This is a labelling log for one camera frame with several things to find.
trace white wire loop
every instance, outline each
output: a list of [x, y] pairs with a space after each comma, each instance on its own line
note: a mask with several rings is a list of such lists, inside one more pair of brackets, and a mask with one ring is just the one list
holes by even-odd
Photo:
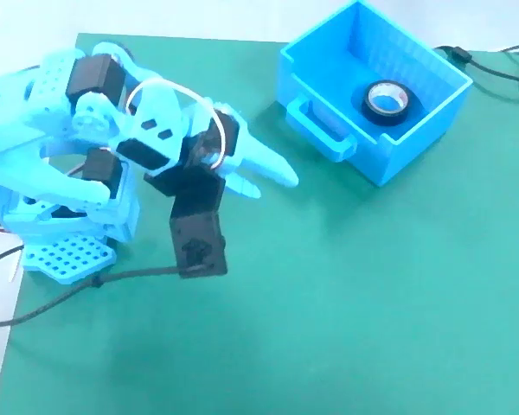
[[221, 163], [223, 163], [223, 157], [225, 156], [225, 151], [226, 151], [226, 147], [227, 147], [225, 128], [223, 128], [223, 124], [221, 123], [221, 119], [219, 118], [219, 115], [217, 115], [217, 112], [215, 112], [215, 108], [211, 104], [209, 104], [209, 102], [205, 98], [203, 98], [201, 95], [198, 95], [191, 89], [188, 89], [186, 86], [179, 85], [176, 82], [173, 82], [172, 80], [167, 80], [165, 78], [149, 78], [147, 80], [144, 80], [140, 84], [138, 84], [137, 87], [135, 89], [133, 89], [131, 91], [131, 93], [129, 94], [129, 97], [127, 98], [127, 102], [125, 104], [125, 111], [130, 114], [131, 111], [129, 109], [129, 105], [135, 99], [135, 97], [137, 96], [137, 93], [142, 91], [142, 89], [145, 86], [149, 86], [149, 85], [153, 85], [153, 84], [166, 85], [169, 88], [174, 89], [175, 91], [178, 91], [178, 92], [192, 98], [198, 104], [200, 104], [201, 106], [206, 108], [211, 113], [214, 123], [217, 126], [217, 128], [219, 129], [219, 134], [220, 134], [220, 139], [221, 139], [220, 154], [219, 154], [219, 157], [217, 158], [217, 160], [215, 160], [215, 163], [213, 163], [211, 165], [211, 169], [215, 169], [216, 167], [220, 166]]

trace green table surface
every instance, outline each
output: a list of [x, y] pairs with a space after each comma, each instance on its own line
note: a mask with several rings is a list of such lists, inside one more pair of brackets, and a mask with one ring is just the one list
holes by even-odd
[[[0, 415], [519, 414], [519, 86], [476, 69], [457, 122], [384, 188], [319, 156], [274, 104], [277, 43], [81, 35], [226, 101], [295, 167], [226, 195], [230, 272], [82, 293], [12, 330]], [[475, 54], [519, 74], [519, 59]], [[116, 271], [174, 262], [144, 184]], [[17, 314], [65, 287], [22, 283]]]

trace black tape roll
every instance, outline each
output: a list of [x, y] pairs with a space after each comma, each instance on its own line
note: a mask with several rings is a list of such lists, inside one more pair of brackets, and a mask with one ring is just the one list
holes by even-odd
[[[397, 106], [388, 109], [377, 104], [380, 97], [388, 97]], [[373, 124], [394, 126], [403, 123], [412, 102], [412, 93], [399, 82], [393, 80], [378, 80], [367, 87], [362, 102], [363, 116]]]

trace box handle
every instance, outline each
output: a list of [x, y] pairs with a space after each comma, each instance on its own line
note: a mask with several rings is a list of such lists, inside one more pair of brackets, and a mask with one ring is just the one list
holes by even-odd
[[301, 130], [308, 140], [332, 162], [338, 163], [352, 157], [357, 149], [354, 136], [350, 134], [342, 141], [335, 140], [304, 112], [304, 108], [308, 108], [310, 103], [309, 99], [302, 96], [291, 101], [286, 107], [286, 122]]

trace blue storage box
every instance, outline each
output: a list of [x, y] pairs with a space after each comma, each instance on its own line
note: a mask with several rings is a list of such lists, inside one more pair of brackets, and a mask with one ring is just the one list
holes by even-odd
[[[415, 99], [406, 121], [372, 124], [367, 86], [394, 80]], [[347, 160], [381, 186], [450, 127], [472, 80], [359, 0], [281, 51], [278, 101], [286, 119], [333, 162]]]

